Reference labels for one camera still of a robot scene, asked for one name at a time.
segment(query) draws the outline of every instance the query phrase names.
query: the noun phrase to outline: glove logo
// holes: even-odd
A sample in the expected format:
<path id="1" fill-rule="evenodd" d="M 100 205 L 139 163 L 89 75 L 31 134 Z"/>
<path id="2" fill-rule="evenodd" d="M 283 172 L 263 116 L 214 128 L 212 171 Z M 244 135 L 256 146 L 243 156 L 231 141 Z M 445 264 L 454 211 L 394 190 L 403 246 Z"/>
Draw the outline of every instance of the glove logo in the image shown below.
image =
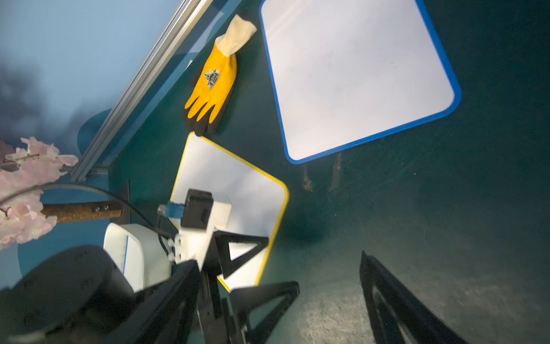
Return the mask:
<path id="1" fill-rule="evenodd" d="M 205 78 L 208 81 L 208 88 L 212 91 L 212 88 L 215 86 L 216 82 L 218 82 L 220 73 L 218 69 L 209 69 L 208 73 L 205 74 Z"/>

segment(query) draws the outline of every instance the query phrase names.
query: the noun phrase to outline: whiteboard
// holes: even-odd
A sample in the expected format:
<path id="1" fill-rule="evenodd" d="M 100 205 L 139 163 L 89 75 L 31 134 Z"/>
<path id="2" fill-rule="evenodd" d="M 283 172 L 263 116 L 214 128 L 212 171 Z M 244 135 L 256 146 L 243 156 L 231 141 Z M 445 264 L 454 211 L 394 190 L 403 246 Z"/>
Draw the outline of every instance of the whiteboard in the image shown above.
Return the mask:
<path id="1" fill-rule="evenodd" d="M 460 102 L 421 0 L 265 0 L 260 17 L 292 163 L 441 118 Z"/>
<path id="2" fill-rule="evenodd" d="M 170 201 L 185 203 L 190 188 L 229 198 L 232 207 L 226 231 L 269 237 L 268 246 L 232 275 L 226 279 L 218 276 L 228 291 L 257 285 L 287 207 L 287 186 L 225 148 L 191 133 Z M 170 220 L 180 228 L 179 219 Z M 249 244 L 230 244 L 229 254 L 234 259 L 251 248 Z"/>

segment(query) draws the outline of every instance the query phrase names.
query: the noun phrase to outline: pink artificial flower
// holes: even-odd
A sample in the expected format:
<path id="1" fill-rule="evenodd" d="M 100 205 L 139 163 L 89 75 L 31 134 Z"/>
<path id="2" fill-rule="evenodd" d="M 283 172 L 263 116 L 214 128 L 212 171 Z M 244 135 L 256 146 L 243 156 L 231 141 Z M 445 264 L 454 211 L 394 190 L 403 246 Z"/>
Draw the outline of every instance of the pink artificial flower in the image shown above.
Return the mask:
<path id="1" fill-rule="evenodd" d="M 36 184 L 42 185 L 53 183 L 65 175 L 65 172 L 59 170 L 61 167 L 63 167 L 63 163 L 59 159 L 27 159 L 21 163 L 19 170 L 33 175 L 36 178 Z"/>
<path id="2" fill-rule="evenodd" d="M 67 166 L 73 167 L 78 162 L 78 158 L 74 155 L 59 155 L 58 158 Z"/>
<path id="3" fill-rule="evenodd" d="M 17 161 L 19 169 L 8 172 L 0 169 L 0 199 L 17 191 L 55 182 L 63 165 L 75 166 L 78 158 L 74 155 L 59 155 L 59 149 L 47 145 L 34 137 L 21 139 L 27 149 L 17 148 L 6 159 Z M 41 213 L 43 205 L 37 190 L 11 200 L 0 211 L 0 250 L 14 242 L 26 243 L 48 233 L 57 223 L 57 216 L 46 217 Z"/>
<path id="4" fill-rule="evenodd" d="M 27 151 L 29 151 L 29 155 L 36 155 L 36 154 L 47 155 L 48 154 L 48 147 L 50 145 L 47 145 L 44 142 L 38 141 L 34 136 L 31 136 L 31 138 L 29 139 L 21 138 L 21 142 L 26 143 L 28 145 Z"/>

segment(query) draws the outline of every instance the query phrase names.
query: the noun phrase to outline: yellow glove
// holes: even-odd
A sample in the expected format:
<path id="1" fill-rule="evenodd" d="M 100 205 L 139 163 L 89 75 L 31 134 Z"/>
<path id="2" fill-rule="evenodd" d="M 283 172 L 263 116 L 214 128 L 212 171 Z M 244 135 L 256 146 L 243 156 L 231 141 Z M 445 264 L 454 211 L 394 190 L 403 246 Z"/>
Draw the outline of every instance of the yellow glove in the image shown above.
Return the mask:
<path id="1" fill-rule="evenodd" d="M 207 130 L 209 134 L 218 130 L 237 76 L 235 53 L 255 32 L 254 24 L 236 15 L 225 35 L 216 38 L 214 49 L 185 104 L 183 115 L 190 132 L 202 136 Z"/>

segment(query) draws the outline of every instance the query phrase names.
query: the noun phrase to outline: scratched tabletop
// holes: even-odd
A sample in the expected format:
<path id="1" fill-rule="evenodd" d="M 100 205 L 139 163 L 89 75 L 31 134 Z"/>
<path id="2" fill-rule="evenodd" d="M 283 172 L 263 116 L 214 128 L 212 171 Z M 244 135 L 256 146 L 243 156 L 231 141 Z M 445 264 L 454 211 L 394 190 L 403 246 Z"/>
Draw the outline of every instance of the scratched tabletop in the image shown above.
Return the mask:
<path id="1" fill-rule="evenodd" d="M 259 29 L 259 6 L 235 12 Z M 283 151 L 260 32 L 238 52 L 233 98 L 209 138 L 290 192 L 261 283 L 298 281 L 301 294 L 270 343 L 372 343 L 362 250 L 468 342 L 550 342 L 550 3 L 426 6 L 463 90 L 458 109 L 302 165 Z M 181 113 L 212 45 L 111 165 L 111 189 L 130 180 L 152 219 L 170 197 Z"/>

